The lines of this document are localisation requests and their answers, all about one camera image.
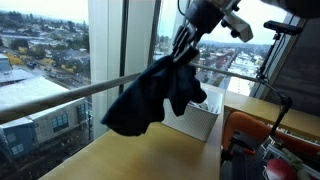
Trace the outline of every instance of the black fabric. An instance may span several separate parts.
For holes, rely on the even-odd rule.
[[[159,59],[118,97],[101,123],[121,135],[139,136],[164,119],[165,98],[176,116],[183,115],[190,100],[201,103],[207,97],[195,73],[189,65],[175,67],[171,55]]]

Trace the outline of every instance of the window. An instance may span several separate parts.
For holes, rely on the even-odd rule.
[[[17,137],[14,133],[10,133],[7,135],[7,140],[8,140],[8,143],[12,143],[17,140]]]
[[[170,0],[162,2],[154,60],[170,54],[171,41],[177,32],[177,27],[183,23],[183,18],[177,11],[176,4],[176,1]],[[220,23],[211,34],[205,34],[202,37],[198,43],[200,58],[193,63],[239,74],[253,80],[257,68],[266,58],[275,34],[274,31],[265,29],[263,24],[269,20],[284,22],[288,13],[256,0],[241,1],[238,6],[240,10],[235,13],[251,26],[254,38],[247,43],[243,43],[239,38],[232,38],[230,29],[223,28]],[[184,11],[184,4],[180,3],[180,7]],[[203,83],[243,95],[250,95],[255,83],[232,76],[230,73],[226,75],[197,68],[196,78]]]
[[[63,114],[51,119],[53,132],[58,132],[61,129],[69,127],[68,114]]]
[[[87,108],[86,104],[81,104],[77,106],[77,113],[78,113],[78,119],[79,121],[85,121],[87,120]]]
[[[21,153],[22,151],[24,151],[23,144],[18,144],[16,146],[13,146],[11,148],[11,151],[12,151],[13,155],[17,155],[17,154]]]

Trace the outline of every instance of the cloudy sky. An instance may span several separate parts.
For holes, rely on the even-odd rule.
[[[177,14],[176,0],[163,0],[160,15],[159,34],[171,37],[175,16]],[[277,7],[266,5],[260,0],[242,0],[240,10],[236,14],[248,22],[254,33],[250,43],[272,44],[274,31],[263,28],[268,20],[283,22],[286,12]],[[49,17],[88,23],[88,0],[0,0],[1,10],[16,10],[21,13],[33,13]],[[203,36],[220,42],[241,42],[230,36],[228,28],[218,25],[210,35]]]

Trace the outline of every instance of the orange object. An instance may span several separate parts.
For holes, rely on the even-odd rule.
[[[224,126],[222,137],[223,149],[226,150],[228,148],[230,145],[230,139],[236,130],[242,131],[258,141],[263,141],[271,132],[271,127],[245,113],[232,112],[228,116]],[[317,152],[320,152],[320,146],[279,131],[276,132],[275,136],[282,139],[284,146],[293,153],[316,157]]]

